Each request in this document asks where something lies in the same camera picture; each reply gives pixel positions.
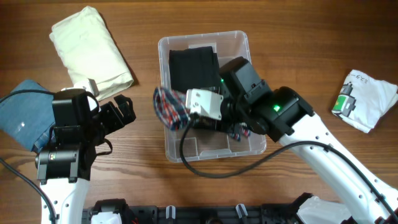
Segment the black cloth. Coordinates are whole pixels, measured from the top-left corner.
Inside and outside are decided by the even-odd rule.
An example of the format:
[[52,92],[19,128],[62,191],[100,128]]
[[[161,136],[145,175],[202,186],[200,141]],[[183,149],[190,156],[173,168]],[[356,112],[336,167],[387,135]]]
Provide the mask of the black cloth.
[[169,70],[173,90],[186,93],[194,88],[220,89],[218,57],[210,46],[170,50]]

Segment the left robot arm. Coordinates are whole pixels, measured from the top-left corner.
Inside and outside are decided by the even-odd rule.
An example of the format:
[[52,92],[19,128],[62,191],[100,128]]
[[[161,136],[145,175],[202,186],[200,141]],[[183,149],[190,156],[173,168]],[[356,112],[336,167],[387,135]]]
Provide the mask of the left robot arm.
[[90,186],[91,166],[100,156],[96,147],[109,144],[111,134],[136,118],[130,98],[90,109],[85,94],[57,93],[52,101],[55,142],[35,158],[42,199],[42,223],[80,223]]

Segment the plaid cloth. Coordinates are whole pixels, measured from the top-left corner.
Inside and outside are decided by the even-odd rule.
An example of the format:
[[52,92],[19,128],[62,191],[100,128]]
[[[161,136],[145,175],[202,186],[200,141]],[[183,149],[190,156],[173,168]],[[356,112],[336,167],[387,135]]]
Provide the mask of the plaid cloth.
[[[179,131],[188,127],[192,121],[190,110],[185,106],[186,94],[158,86],[154,90],[154,111],[159,120],[171,131]],[[251,130],[246,123],[224,123],[211,118],[200,117],[193,122],[192,128],[205,129],[226,133],[236,141],[241,137],[248,138]]]

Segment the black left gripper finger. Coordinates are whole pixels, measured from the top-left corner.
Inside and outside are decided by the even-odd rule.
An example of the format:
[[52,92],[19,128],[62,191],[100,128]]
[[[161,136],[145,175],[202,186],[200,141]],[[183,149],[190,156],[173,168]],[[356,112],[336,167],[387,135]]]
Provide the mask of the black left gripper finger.
[[115,102],[118,104],[121,110],[132,110],[132,100],[124,95],[118,95],[114,97]]
[[132,108],[122,108],[123,123],[125,125],[130,124],[136,120],[136,114]]

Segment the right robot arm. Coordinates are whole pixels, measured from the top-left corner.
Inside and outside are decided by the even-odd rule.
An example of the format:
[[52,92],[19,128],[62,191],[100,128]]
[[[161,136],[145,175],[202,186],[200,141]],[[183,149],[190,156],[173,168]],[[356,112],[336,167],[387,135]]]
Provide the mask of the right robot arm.
[[202,118],[222,122],[222,130],[267,135],[303,159],[339,196],[357,223],[396,223],[397,190],[379,180],[325,126],[293,89],[271,90],[249,60],[237,57],[220,68],[225,94],[206,89],[185,93],[158,86],[153,105],[172,131],[189,130]]

